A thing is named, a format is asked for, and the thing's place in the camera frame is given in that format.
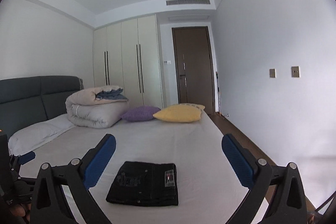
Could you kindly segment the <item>operator left hand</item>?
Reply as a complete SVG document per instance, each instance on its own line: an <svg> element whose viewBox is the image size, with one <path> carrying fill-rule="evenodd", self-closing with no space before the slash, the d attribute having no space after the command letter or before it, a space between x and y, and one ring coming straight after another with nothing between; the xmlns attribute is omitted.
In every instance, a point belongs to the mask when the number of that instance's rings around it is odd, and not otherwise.
<svg viewBox="0 0 336 224"><path fill-rule="evenodd" d="M31 204L17 204L10 207L12 215L21 217L25 223L30 223Z"/></svg>

